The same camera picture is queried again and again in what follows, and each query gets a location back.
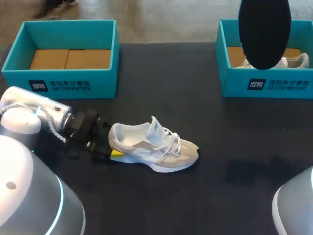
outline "cable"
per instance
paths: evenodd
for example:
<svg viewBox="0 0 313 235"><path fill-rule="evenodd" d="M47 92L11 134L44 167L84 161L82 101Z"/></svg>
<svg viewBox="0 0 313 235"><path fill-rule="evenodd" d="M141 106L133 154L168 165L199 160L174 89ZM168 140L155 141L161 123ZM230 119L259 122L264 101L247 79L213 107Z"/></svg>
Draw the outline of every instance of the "cable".
<svg viewBox="0 0 313 235"><path fill-rule="evenodd" d="M59 140L61 140L63 143L66 143L67 140L65 137L61 136L55 129L51 120L51 115L48 112L48 110L44 107L44 106L40 106L40 110L43 111L47 117L47 122L50 128L50 131L52 132L52 134L54 134Z"/></svg>
<svg viewBox="0 0 313 235"><path fill-rule="evenodd" d="M44 106L42 106L41 104L36 103L36 102L31 103L30 105L36 105L36 106L38 106L38 107L40 108L41 111L44 112L44 114L45 114L46 117L47 117L47 122L48 122L48 125L49 125L49 129L50 129L50 131L52 132L52 134L53 134L56 138L58 138L59 140L61 140L63 143L66 143L66 142L67 142L66 138L64 138L63 136L61 136L61 135L55 130L55 128L54 128L54 126L53 126L53 123L52 123L51 115L50 115L50 113L48 112L48 110L47 110ZM4 108L2 108L2 109L0 110L0 115L2 116L3 113L4 113L5 111L9 110L9 109L18 108L18 107L23 107L23 108L26 108L26 109L30 109L30 108L29 108L27 105L25 105L25 104L14 103L14 104L10 104L10 105L7 105L7 106L5 106Z"/></svg>
<svg viewBox="0 0 313 235"><path fill-rule="evenodd" d="M26 108L26 109L29 109L29 107L27 107L26 105L24 104L18 104L18 103L14 103L14 104L10 104L10 105L7 105L5 106L4 108L2 108L0 110L0 115L2 116L3 113L9 109L13 109L13 108L19 108L19 107L23 107L23 108Z"/></svg>

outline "white sneaker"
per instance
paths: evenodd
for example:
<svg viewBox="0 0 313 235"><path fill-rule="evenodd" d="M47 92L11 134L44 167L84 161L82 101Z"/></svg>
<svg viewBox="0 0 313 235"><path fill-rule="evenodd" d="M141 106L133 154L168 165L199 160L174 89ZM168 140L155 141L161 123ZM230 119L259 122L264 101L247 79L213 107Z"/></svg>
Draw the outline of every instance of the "white sneaker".
<svg viewBox="0 0 313 235"><path fill-rule="evenodd" d="M199 148L177 133L160 125L155 117L152 123L138 126L114 124L109 132L109 144L123 155L114 161L143 163L156 172L174 172L190 167L198 159Z"/></svg>
<svg viewBox="0 0 313 235"><path fill-rule="evenodd" d="M302 53L298 57L286 58L282 57L274 68L280 69L307 69L309 67L309 56L306 53ZM244 60L241 66L238 68L251 69L254 68L247 59Z"/></svg>

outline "cardboard insert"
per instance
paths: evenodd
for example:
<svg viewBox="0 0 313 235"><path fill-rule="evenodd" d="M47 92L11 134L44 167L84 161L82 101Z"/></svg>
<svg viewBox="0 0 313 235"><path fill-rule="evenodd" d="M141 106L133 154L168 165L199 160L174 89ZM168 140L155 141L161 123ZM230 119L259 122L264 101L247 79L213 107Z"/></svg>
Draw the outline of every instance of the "cardboard insert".
<svg viewBox="0 0 313 235"><path fill-rule="evenodd" d="M109 69L111 50L38 49L30 70Z"/></svg>

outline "black tabletop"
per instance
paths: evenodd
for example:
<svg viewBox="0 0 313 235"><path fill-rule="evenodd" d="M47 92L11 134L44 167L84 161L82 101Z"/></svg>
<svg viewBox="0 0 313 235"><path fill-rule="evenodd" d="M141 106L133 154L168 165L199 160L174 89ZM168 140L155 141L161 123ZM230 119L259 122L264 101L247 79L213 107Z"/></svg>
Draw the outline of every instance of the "black tabletop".
<svg viewBox="0 0 313 235"><path fill-rule="evenodd" d="M121 45L115 99L62 102L129 125L155 116L201 148L196 166L162 174L74 161L41 140L37 155L85 207L87 235L276 235L276 190L313 165L313 102L222 98L213 43Z"/></svg>

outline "black oval object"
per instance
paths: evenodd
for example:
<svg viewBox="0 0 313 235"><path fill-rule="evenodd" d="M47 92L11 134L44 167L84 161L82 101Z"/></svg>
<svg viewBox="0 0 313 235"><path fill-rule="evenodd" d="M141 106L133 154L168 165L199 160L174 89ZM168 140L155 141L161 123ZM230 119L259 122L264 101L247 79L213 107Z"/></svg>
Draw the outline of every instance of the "black oval object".
<svg viewBox="0 0 313 235"><path fill-rule="evenodd" d="M288 0L242 0L238 20L246 59L256 69L273 68L283 56L290 35Z"/></svg>

